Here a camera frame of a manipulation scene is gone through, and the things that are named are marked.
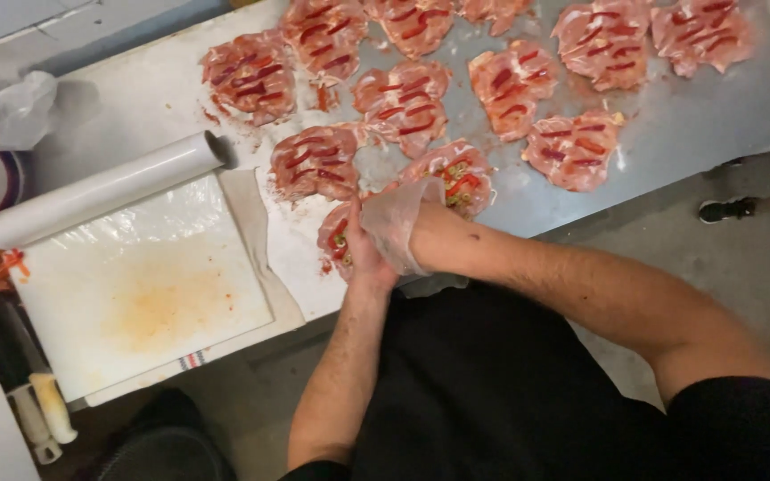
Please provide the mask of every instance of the sneaker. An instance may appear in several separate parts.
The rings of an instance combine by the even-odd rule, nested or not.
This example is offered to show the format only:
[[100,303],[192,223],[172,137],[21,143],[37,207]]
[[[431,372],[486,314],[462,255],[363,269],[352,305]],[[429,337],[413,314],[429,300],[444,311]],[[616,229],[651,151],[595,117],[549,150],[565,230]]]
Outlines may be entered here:
[[707,200],[700,204],[700,221],[704,224],[715,224],[730,217],[742,218],[753,216],[756,211],[755,197],[730,199],[727,202]]

